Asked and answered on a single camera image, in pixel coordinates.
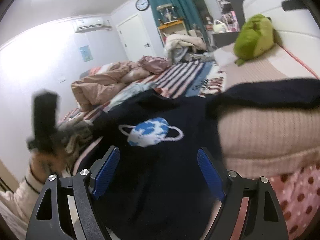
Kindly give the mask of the white striped sleeve forearm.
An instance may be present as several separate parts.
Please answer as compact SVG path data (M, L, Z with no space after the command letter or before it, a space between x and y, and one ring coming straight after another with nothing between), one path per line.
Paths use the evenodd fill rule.
M1 192L1 215L8 223L27 227L37 198L51 174L60 174L66 166L66 153L35 152L31 155L24 179L15 192Z

